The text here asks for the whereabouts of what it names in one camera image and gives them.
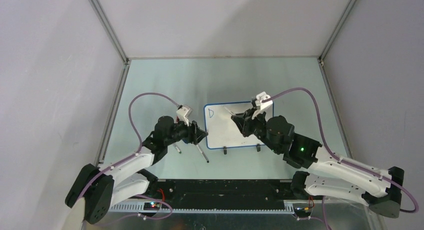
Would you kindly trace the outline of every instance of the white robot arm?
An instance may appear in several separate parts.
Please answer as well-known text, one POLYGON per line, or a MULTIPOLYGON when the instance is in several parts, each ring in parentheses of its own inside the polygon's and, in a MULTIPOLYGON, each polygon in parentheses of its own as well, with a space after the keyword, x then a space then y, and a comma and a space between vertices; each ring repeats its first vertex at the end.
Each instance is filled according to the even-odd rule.
POLYGON ((283 154, 290 166, 306 170, 297 171, 292 179, 291 189, 298 198, 332 196, 363 204, 388 218, 399 217, 401 190, 383 178, 402 185, 401 168, 378 169, 330 152, 320 142, 295 133, 295 127, 283 116, 265 120, 265 110, 273 104, 269 98, 265 92, 258 94, 251 109, 234 114, 231 119, 244 137, 255 135, 274 153, 283 154))
POLYGON ((97 223, 111 206, 144 194, 149 185, 157 181, 145 168, 160 161, 168 153, 168 146, 181 140, 196 145, 209 162, 198 145, 208 133, 200 129, 195 121, 189 122, 191 111, 188 106, 179 106, 177 122, 170 116, 160 117, 154 130, 142 142, 144 148, 130 154, 120 164, 104 164, 99 168, 92 164, 84 166, 66 196, 66 205, 72 208, 82 195, 85 199, 84 219, 90 224, 97 223))

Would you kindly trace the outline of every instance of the whiteboard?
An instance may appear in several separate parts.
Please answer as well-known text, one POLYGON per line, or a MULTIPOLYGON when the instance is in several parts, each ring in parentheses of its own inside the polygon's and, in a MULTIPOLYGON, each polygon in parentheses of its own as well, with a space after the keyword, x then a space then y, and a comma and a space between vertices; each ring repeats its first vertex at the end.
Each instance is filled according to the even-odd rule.
MULTIPOLYGON (((250 135, 244 137, 236 124, 231 120, 231 113, 244 113, 252 108, 249 101, 225 102, 206 104, 203 108, 204 126, 209 133, 206 137, 206 146, 208 149, 222 149, 223 147, 241 148, 264 145, 256 136, 250 135)), ((274 116, 274 105, 266 112, 265 119, 268 120, 274 116)))

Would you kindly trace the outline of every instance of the metal corner post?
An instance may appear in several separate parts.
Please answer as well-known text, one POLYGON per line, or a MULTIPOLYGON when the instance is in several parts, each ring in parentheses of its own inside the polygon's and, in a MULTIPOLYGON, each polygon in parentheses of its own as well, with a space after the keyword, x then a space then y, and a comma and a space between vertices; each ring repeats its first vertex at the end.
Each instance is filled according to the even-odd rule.
POLYGON ((118 40, 118 37, 114 31, 114 29, 111 26, 111 23, 109 22, 108 18, 106 17, 105 11, 102 8, 102 5, 100 4, 99 0, 88 0, 92 6, 92 8, 95 11, 95 14, 97 15, 98 19, 100 20, 101 25, 103 25, 104 30, 106 31, 106 34, 109 36, 110 41, 112 42, 114 48, 116 49, 117 53, 119 54, 119 57, 121 58, 122 62, 124 64, 128 63, 128 57, 125 54, 125 51, 121 45, 121 43, 118 40))
POLYGON ((330 51, 331 46, 334 43, 334 40, 336 39, 337 35, 339 34, 340 30, 342 29, 343 25, 346 22, 346 19, 351 14, 352 9, 354 8, 355 4, 358 0, 349 0, 347 3, 346 8, 343 11, 343 14, 341 15, 340 19, 338 20, 337 24, 334 27, 334 30, 332 31, 329 39, 327 40, 327 43, 325 44, 324 49, 321 52, 321 55, 319 56, 320 60, 324 60, 327 56, 327 54, 330 51))
POLYGON ((331 108, 332 108, 334 115, 335 115, 335 120, 337 122, 337 126, 338 126, 338 129, 340 131, 340 135, 341 135, 341 139, 343 141, 343 145, 344 145, 344 147, 346 148, 346 151, 347 151, 346 154, 347 154, 348 157, 354 159, 354 155, 351 151, 351 148, 349 147, 348 138, 346 136, 346 132, 345 132, 345 129, 344 129, 343 124, 342 124, 342 119, 340 117, 340 113, 339 113, 339 109, 338 109, 337 104, 336 104, 336 100, 335 100, 333 92, 331 90, 330 83, 329 83, 329 80, 328 80, 327 75, 326 75, 326 71, 324 70, 324 66, 323 66, 320 59, 318 59, 318 65, 319 65, 319 69, 321 70, 321 75, 322 75, 322 79, 324 80, 325 88, 327 89, 328 98, 330 99, 331 108))
POLYGON ((97 151, 96 159, 94 164, 97 166, 99 163, 103 163, 105 158, 106 150, 108 148, 109 139, 111 137, 112 128, 114 127, 115 118, 117 117, 118 107, 121 101, 122 93, 125 86, 125 81, 127 80, 128 71, 130 69, 131 61, 123 66, 122 74, 119 78, 118 85, 116 87, 116 92, 113 97, 112 106, 109 111, 109 117, 104 127, 103 136, 101 138, 101 143, 97 151))

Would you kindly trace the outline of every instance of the white enclosure wall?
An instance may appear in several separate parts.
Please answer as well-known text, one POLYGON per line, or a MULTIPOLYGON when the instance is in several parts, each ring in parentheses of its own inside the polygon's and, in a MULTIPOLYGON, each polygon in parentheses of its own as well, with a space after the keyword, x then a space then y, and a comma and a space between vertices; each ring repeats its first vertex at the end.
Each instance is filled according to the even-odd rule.
POLYGON ((99 0, 128 57, 319 56, 349 0, 99 0))
POLYGON ((0 228, 57 230, 123 63, 88 0, 0 0, 0 228))
MULTIPOLYGON (((424 0, 358 0, 324 59, 354 156, 405 170, 424 204, 424 0)), ((412 209, 408 197, 402 206, 412 209)), ((422 229, 424 214, 386 218, 389 230, 422 229)))

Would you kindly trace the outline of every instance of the purple cable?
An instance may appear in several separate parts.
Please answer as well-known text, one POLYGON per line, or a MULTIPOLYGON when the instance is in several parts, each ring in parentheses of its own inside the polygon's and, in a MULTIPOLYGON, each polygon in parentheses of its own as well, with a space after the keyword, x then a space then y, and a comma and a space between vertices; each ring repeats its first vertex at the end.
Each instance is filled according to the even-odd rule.
POLYGON ((139 153, 139 152, 142 150, 143 141, 142 141, 142 136, 140 136, 139 131, 137 130, 136 126, 134 125, 133 118, 131 117, 131 108, 132 108, 132 106, 133 106, 133 103, 134 103, 134 102, 135 102, 138 98, 143 97, 143 96, 146 96, 146 95, 156 95, 156 96, 161 96, 161 97, 164 97, 164 98, 168 99, 168 100, 169 100, 171 103, 173 103, 175 106, 177 106, 177 107, 179 107, 179 106, 180 106, 180 105, 179 105, 176 101, 172 100, 170 97, 168 97, 168 96, 166 96, 166 95, 163 95, 162 93, 157 93, 157 92, 145 92, 145 93, 139 94, 139 95, 137 95, 137 96, 135 96, 135 97, 134 97, 134 99, 131 101, 131 103, 130 103, 130 104, 129 104, 129 106, 128 106, 128 117, 129 117, 129 123, 131 124, 132 129, 134 129, 134 132, 135 132, 135 134, 137 134, 137 138, 138 138, 138 140, 140 141, 140 145, 139 145, 139 147, 138 147, 138 149, 137 149, 136 153, 139 153))
POLYGON ((88 183, 87 185, 85 185, 85 187, 82 189, 81 193, 79 194, 77 199, 80 199, 84 196, 84 194, 87 192, 87 190, 89 189, 89 187, 94 183, 94 181, 96 181, 102 174, 104 174, 105 172, 109 171, 112 167, 117 167, 123 163, 125 163, 126 161, 131 160, 132 158, 134 158, 136 156, 137 153, 141 152, 142 147, 143 147, 143 141, 142 141, 142 137, 140 136, 139 131, 137 130, 136 126, 134 125, 133 122, 133 118, 131 117, 131 108, 133 106, 133 103, 140 97, 142 96, 146 96, 146 95, 155 95, 155 96, 160 96, 160 97, 164 97, 166 99, 168 99, 171 103, 173 103, 174 105, 176 105, 177 107, 180 106, 177 102, 175 102, 174 100, 172 100, 170 97, 163 95, 162 93, 157 93, 157 92, 145 92, 142 94, 139 94, 137 96, 134 97, 134 99, 132 99, 131 103, 128 106, 128 117, 129 117, 129 122, 131 123, 132 129, 134 129, 135 134, 137 134, 138 137, 138 141, 140 142, 138 149, 135 153, 127 156, 126 158, 106 167, 105 169, 101 170, 99 173, 97 173, 88 183))
POLYGON ((266 103, 266 102, 269 102, 269 101, 272 101, 272 100, 274 100, 274 99, 276 99, 276 98, 279 98, 279 97, 281 97, 281 96, 283 96, 283 95, 285 95, 285 94, 288 94, 288 93, 291 93, 291 92, 294 92, 294 91, 303 91, 303 92, 306 92, 309 96, 310 96, 310 98, 312 99, 312 101, 313 101, 313 105, 315 105, 315 111, 316 111, 316 116, 318 117, 318 127, 319 127, 319 133, 321 134, 321 138, 322 138, 322 142, 323 142, 323 144, 324 144, 324 146, 325 146, 325 148, 326 148, 326 150, 327 150, 327 152, 330 154, 330 156, 332 156, 334 159, 336 159, 336 161, 338 161, 338 162, 340 162, 340 163, 342 163, 342 164, 346 164, 346 165, 348 165, 348 166, 350 166, 350 167, 352 167, 352 168, 355 168, 355 169, 359 169, 359 170, 361 170, 361 171, 363 171, 363 172, 366 172, 366 173, 368 173, 368 174, 371 174, 371 175, 373 175, 373 176, 375 176, 375 177, 378 177, 379 179, 383 179, 384 181, 386 181, 386 182, 389 182, 389 183, 391 183, 391 184, 393 184, 393 185, 395 185, 397 188, 399 188, 400 190, 402 190, 410 199, 411 199, 411 201, 412 201, 412 203, 413 203, 413 205, 414 205, 414 209, 413 210, 405 210, 405 209, 400 209, 400 211, 401 212, 404 212, 404 213, 417 213, 418 211, 419 211, 419 209, 420 209, 420 207, 419 207, 419 205, 418 205, 418 202, 417 202, 417 200, 415 199, 415 197, 408 191, 408 190, 406 190, 406 188, 404 188, 403 186, 401 186, 400 184, 398 184, 397 182, 395 182, 395 181, 393 181, 393 180, 391 180, 391 179, 389 179, 389 178, 387 178, 387 177, 385 177, 385 176, 382 176, 382 175, 379 175, 378 173, 376 173, 376 172, 374 172, 374 171, 372 171, 372 170, 369 170, 369 169, 366 169, 366 168, 364 168, 364 167, 362 167, 362 166, 359 166, 359 165, 357 165, 357 164, 355 164, 355 163, 352 163, 352 162, 349 162, 349 161, 346 161, 346 160, 344 160, 344 159, 342 159, 341 161, 340 161, 340 158, 339 157, 337 157, 332 151, 331 151, 331 149, 330 149, 330 147, 329 147, 329 145, 327 144, 327 141, 326 141, 326 138, 324 137, 324 130, 323 130, 323 124, 322 124, 322 122, 321 122, 321 115, 320 115, 320 110, 318 109, 318 103, 317 103, 317 100, 315 99, 315 97, 314 97, 314 95, 312 95, 312 93, 308 90, 308 89, 306 89, 306 88, 304 88, 304 87, 294 87, 294 88, 290 88, 290 89, 288 89, 288 90, 285 90, 285 91, 282 91, 282 92, 280 92, 279 94, 277 94, 277 95, 275 95, 275 96, 272 96, 271 98, 269 98, 269 99, 266 99, 266 100, 264 100, 263 102, 264 103, 266 103))
POLYGON ((313 219, 313 220, 318 220, 318 221, 320 221, 321 223, 323 223, 323 224, 326 224, 321 218, 319 218, 319 217, 316 217, 316 216, 311 216, 310 218, 309 217, 299 217, 299 221, 300 220, 311 220, 311 219, 313 219))
POLYGON ((326 227, 327 230, 332 230, 329 222, 327 221, 327 214, 326 214, 326 205, 324 204, 326 201, 326 196, 322 196, 322 202, 321 202, 321 206, 322 206, 322 218, 324 219, 324 225, 326 227))
POLYGON ((112 224, 114 224, 116 222, 119 222, 122 219, 126 219, 126 218, 129 218, 129 217, 142 217, 142 218, 146 218, 146 219, 150 219, 150 220, 161 220, 161 219, 166 219, 167 217, 171 216, 171 214, 174 211, 173 208, 168 203, 166 203, 166 202, 164 202, 162 200, 154 199, 154 198, 151 198, 151 197, 148 197, 148 196, 144 196, 144 195, 135 195, 135 196, 136 197, 139 197, 139 198, 147 199, 147 200, 150 200, 150 201, 153 201, 153 202, 156 202, 156 203, 160 203, 162 205, 165 205, 165 206, 167 206, 169 208, 169 213, 167 215, 161 216, 161 217, 151 217, 151 216, 145 216, 145 215, 143 215, 141 213, 131 213, 131 214, 122 216, 122 217, 120 217, 118 219, 115 219, 115 220, 113 220, 111 222, 108 222, 108 223, 96 224, 96 226, 98 226, 98 227, 106 227, 106 226, 112 225, 112 224))

